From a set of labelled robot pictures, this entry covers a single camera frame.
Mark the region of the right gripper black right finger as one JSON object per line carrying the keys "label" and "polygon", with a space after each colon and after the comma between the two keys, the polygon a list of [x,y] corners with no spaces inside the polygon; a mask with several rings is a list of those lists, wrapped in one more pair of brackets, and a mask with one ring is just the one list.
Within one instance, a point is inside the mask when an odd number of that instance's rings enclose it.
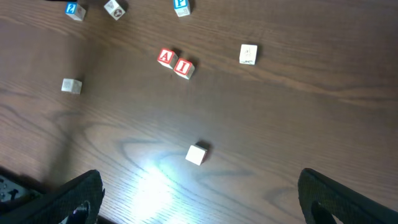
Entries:
{"label": "right gripper black right finger", "polygon": [[310,168],[300,173],[298,199],[306,223],[397,223],[396,211]]}

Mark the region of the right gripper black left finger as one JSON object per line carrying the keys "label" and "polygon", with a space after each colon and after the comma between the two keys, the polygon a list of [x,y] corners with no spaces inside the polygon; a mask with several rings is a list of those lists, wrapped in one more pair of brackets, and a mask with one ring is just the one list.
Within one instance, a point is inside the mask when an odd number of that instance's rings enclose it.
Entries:
{"label": "right gripper black left finger", "polygon": [[104,197],[100,173],[89,170],[52,192],[19,207],[1,206],[1,223],[96,223]]}

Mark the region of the red letter A block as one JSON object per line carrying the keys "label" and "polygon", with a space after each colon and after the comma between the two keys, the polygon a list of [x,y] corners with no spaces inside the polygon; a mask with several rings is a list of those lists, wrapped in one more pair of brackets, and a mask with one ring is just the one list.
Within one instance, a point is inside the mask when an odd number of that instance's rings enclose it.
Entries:
{"label": "red letter A block", "polygon": [[170,49],[162,48],[157,57],[157,61],[161,65],[173,69],[178,62],[178,55]]}

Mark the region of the red letter I block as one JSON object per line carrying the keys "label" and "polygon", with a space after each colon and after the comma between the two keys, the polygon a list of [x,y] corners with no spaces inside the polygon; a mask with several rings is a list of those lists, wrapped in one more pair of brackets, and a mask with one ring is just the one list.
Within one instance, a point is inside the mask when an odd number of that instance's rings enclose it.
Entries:
{"label": "red letter I block", "polygon": [[195,71],[195,66],[192,62],[180,58],[178,59],[173,71],[180,77],[189,80]]}

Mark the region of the blue number 2 block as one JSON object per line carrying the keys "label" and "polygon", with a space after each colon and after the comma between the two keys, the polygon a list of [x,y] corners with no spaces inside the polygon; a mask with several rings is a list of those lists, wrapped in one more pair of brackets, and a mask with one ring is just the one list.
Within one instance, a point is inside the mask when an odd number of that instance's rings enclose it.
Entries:
{"label": "blue number 2 block", "polygon": [[77,2],[67,2],[65,14],[70,16],[73,20],[83,21],[86,10]]}

